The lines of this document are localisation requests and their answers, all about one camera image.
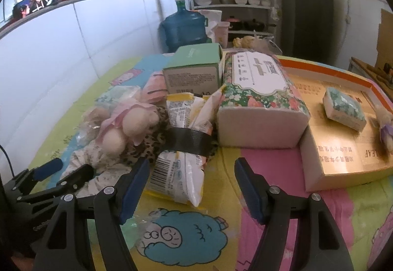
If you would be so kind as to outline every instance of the windowsill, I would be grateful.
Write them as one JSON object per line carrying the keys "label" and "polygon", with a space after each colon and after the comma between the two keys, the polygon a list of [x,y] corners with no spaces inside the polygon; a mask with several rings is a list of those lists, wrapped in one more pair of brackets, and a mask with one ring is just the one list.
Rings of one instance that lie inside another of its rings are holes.
{"label": "windowsill", "polygon": [[30,21],[32,19],[34,19],[35,17],[38,17],[39,15],[45,14],[48,11],[51,10],[55,10],[59,7],[63,7],[66,6],[68,4],[73,4],[79,1],[84,1],[84,0],[66,0],[66,1],[62,1],[60,3],[58,3],[57,5],[54,6],[48,6],[46,8],[43,8],[40,11],[37,12],[33,12],[32,14],[29,14],[27,17],[19,19],[17,21],[15,21],[14,23],[12,23],[11,25],[7,26],[7,23],[9,23],[9,21],[5,22],[5,25],[3,26],[3,28],[0,28],[0,39],[2,39],[5,35],[7,35],[9,32],[11,32],[12,30],[14,30],[15,28],[19,27],[20,25],[24,24],[27,21]]}

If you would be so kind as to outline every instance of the black tape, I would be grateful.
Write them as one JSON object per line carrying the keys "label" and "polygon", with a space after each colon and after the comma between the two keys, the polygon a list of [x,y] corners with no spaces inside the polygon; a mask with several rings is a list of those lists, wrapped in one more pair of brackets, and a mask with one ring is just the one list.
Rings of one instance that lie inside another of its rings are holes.
{"label": "black tape", "polygon": [[166,134],[164,150],[182,151],[208,157],[212,138],[207,133],[189,128],[171,128]]}

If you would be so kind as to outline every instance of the electrical wire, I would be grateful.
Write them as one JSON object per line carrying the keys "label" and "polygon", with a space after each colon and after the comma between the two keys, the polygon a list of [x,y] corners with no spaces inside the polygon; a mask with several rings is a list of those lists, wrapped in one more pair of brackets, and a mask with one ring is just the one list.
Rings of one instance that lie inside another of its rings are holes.
{"label": "electrical wire", "polygon": [[[350,8],[350,2],[349,2],[349,0],[347,0],[347,15],[345,16],[345,19],[348,19],[348,17],[349,17],[349,8]],[[346,21],[345,30],[344,30],[344,36],[343,36],[343,38],[342,38],[342,40],[341,40],[341,42],[340,42],[340,44],[338,46],[336,58],[338,58],[338,55],[340,54],[341,49],[344,46],[345,39],[347,38],[348,25],[349,25],[349,23]]]}
{"label": "electrical wire", "polygon": [[1,145],[0,145],[0,150],[3,151],[5,157],[7,158],[9,169],[11,169],[12,177],[15,178],[14,169],[12,168],[11,160],[9,159],[7,152],[5,152],[4,148]]}

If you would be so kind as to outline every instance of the pink container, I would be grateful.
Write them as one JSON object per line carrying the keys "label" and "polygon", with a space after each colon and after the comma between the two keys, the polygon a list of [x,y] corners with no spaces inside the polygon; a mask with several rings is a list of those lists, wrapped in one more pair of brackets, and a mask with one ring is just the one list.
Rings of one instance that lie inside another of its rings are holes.
{"label": "pink container", "polygon": [[220,21],[218,25],[214,28],[216,42],[218,42],[222,48],[226,48],[228,46],[229,24],[230,22]]}

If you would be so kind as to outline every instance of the blue water bottle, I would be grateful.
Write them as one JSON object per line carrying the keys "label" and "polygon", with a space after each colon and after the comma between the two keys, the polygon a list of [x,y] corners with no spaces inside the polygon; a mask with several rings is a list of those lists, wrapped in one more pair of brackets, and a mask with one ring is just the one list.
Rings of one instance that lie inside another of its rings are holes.
{"label": "blue water bottle", "polygon": [[187,10],[185,0],[176,0],[176,5],[177,12],[162,22],[169,52],[175,52],[180,46],[206,43],[205,16]]}

